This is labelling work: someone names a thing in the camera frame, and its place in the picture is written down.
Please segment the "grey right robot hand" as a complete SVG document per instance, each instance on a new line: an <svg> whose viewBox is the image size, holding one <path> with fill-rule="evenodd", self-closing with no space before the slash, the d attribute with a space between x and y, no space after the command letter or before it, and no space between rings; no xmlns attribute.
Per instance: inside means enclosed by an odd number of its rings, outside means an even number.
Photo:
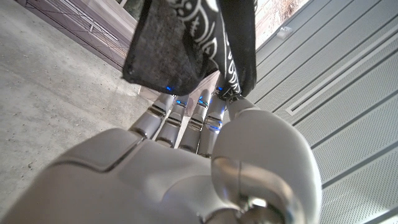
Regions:
<svg viewBox="0 0 398 224"><path fill-rule="evenodd" d="M153 140L173 97L130 130L109 129L52 161L3 223L318 223L320 172L291 124L242 96L209 156Z"/></svg>

